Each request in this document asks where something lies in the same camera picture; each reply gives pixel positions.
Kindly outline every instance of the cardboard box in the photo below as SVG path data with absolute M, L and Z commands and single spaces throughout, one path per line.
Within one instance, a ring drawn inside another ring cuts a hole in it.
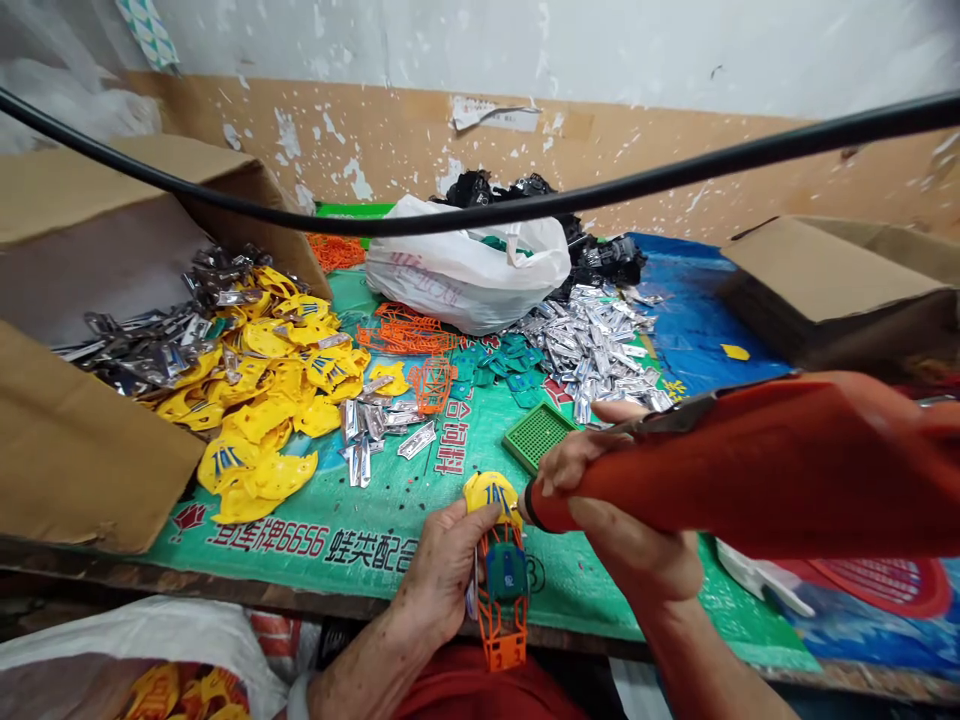
M 720 294 L 806 370 L 887 374 L 913 355 L 955 355 L 960 246 L 907 228 L 778 217 L 723 248 L 740 270 Z
M 169 135 L 119 139 L 114 147 L 186 180 L 290 209 L 263 165 L 247 155 Z M 57 253 L 69 255 L 63 233 L 81 238 L 77 242 L 92 243 L 85 251 L 96 252 L 100 230 L 85 233 L 85 228 L 101 228 L 95 223 L 108 220 L 111 214 L 137 214 L 149 203 L 169 203 L 170 196 L 66 149 L 0 157 L 0 177 L 5 179 L 0 195 L 4 284 L 0 317 L 14 318 L 27 331 L 0 322 L 0 534 L 144 553 L 167 522 L 205 444 L 28 337 L 28 333 L 69 334 L 72 319 L 96 309 L 83 307 L 83 300 L 71 302 L 72 298 L 95 290 L 110 294 L 103 288 L 103 278 L 64 293 L 63 277 L 58 282 L 29 268 L 69 273 L 70 267 L 63 268 L 48 257 L 50 253 L 54 260 Z M 278 269 L 295 273 L 313 294 L 331 298 L 302 233 L 189 200 L 183 200 L 182 206 L 215 241 L 236 251 L 253 242 L 273 255 Z M 140 230 L 131 231 L 126 243 L 135 247 L 141 236 L 165 237 L 142 224 Z M 171 248 L 174 240 L 170 239 Z M 107 238 L 103 245 L 117 247 Z M 27 252 L 38 247 L 50 252 Z M 155 249 L 145 254 L 155 255 Z M 100 261 L 111 266 L 109 253 Z M 173 264 L 169 272 L 178 275 Z M 135 271 L 124 266 L 118 287 L 120 281 L 142 284 L 129 276 Z M 23 301 L 16 302 L 21 296 Z M 18 305 L 26 304 L 27 298 L 44 307 L 25 315 Z M 25 317 L 42 318 L 41 324 L 49 327 L 31 333 L 33 320 Z

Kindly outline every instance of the person's left hand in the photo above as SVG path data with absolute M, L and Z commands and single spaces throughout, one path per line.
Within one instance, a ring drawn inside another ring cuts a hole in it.
M 463 624 L 474 550 L 502 509 L 495 503 L 468 515 L 467 501 L 461 498 L 430 513 L 423 524 L 417 552 L 390 609 L 437 648 L 453 639 Z

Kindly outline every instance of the paper label on wall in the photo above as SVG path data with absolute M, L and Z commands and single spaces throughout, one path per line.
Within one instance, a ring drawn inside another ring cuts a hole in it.
M 540 108 L 531 106 L 497 105 L 489 100 L 455 95 L 450 124 L 457 132 L 476 125 L 533 132 L 537 129 L 541 112 Z

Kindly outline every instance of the red shirt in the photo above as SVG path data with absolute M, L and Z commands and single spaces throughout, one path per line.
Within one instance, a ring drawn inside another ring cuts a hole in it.
M 522 667 L 492 673 L 482 648 L 447 645 L 423 669 L 395 717 L 582 720 L 587 715 L 533 658 L 528 656 Z

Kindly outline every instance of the finger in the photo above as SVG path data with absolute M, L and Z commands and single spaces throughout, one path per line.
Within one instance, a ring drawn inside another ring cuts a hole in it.
M 434 510 L 427 517 L 427 522 L 425 524 L 438 525 L 444 529 L 450 529 L 458 522 L 463 520 L 467 515 L 467 501 L 466 498 L 460 498 L 456 500 L 453 504 L 448 505 L 445 508 L 440 508 L 439 510 Z
M 537 478 L 534 482 L 543 483 L 543 494 L 549 497 L 553 494 L 553 476 L 556 472 L 557 457 L 560 454 L 560 448 L 563 442 L 554 445 L 547 451 L 547 454 L 540 458 L 540 467 L 537 471 Z
M 590 405 L 593 414 L 603 422 L 614 424 L 635 420 L 647 415 L 650 411 L 629 400 L 603 401 L 597 400 Z
M 574 497 L 569 506 L 591 545 L 636 572 L 669 566 L 689 552 L 682 536 L 659 533 L 610 503 Z
M 586 430 L 571 438 L 561 449 L 557 459 L 557 471 L 553 477 L 554 488 L 573 490 L 580 484 L 587 463 L 596 460 L 607 450 L 613 450 L 633 442 L 629 435 L 611 434 Z
M 497 524 L 497 518 L 503 512 L 500 503 L 491 503 L 474 510 L 450 530 L 451 541 L 472 550 L 480 542 L 484 533 Z

